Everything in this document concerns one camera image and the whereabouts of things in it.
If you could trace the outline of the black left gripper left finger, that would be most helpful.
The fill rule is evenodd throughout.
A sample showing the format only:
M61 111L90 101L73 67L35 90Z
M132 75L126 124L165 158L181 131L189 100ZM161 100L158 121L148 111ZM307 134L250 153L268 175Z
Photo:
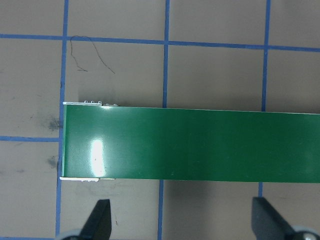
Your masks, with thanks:
M81 240L109 240L111 237L111 204L109 199L98 200L82 227Z

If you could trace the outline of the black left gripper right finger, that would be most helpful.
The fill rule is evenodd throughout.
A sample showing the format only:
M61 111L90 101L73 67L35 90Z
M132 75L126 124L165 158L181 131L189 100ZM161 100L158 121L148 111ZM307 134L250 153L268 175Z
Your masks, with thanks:
M264 197L253 197L251 228L258 240L291 240L295 230Z

